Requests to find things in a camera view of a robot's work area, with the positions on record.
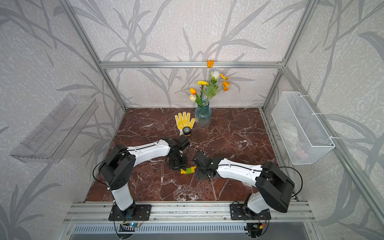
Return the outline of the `long green lego brick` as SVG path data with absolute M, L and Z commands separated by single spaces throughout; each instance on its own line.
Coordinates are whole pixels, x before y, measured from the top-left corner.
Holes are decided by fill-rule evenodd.
M 195 173 L 195 169 L 196 169 L 196 167 L 186 168 L 186 170 L 185 170 L 185 174 L 192 174 L 192 173 Z

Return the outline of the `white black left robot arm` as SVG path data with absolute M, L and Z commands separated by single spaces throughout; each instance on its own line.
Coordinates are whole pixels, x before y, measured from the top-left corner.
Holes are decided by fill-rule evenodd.
M 184 150 L 190 145 L 187 137 L 178 139 L 162 138 L 154 143 L 136 147 L 117 145 L 112 153 L 101 162 L 99 172 L 106 181 L 115 201 L 115 206 L 126 214 L 135 209 L 128 181 L 133 168 L 152 159 L 166 157 L 166 163 L 172 170 L 184 169 L 188 159 Z

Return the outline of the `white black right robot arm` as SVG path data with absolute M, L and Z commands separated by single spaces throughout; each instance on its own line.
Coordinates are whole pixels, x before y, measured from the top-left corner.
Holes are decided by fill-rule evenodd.
M 195 156 L 196 174 L 199 181 L 215 177 L 237 180 L 258 189 L 245 201 L 244 212 L 260 214 L 267 209 L 287 213 L 295 183 L 272 162 L 263 165 L 246 165 L 226 158 L 211 159 L 199 153 Z

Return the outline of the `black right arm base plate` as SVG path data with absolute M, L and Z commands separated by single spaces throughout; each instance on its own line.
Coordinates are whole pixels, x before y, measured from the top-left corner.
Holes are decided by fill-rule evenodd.
M 245 204 L 233 202 L 230 204 L 231 220 L 256 220 L 256 221 L 269 221 L 271 219 L 271 213 L 269 209 L 263 210 L 261 213 L 254 213 Z

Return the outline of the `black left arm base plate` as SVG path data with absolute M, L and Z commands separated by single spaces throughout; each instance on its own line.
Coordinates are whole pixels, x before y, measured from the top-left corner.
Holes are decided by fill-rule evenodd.
M 150 218 L 152 205 L 132 204 L 126 210 L 122 211 L 117 205 L 113 205 L 110 212 L 109 221 L 148 221 Z

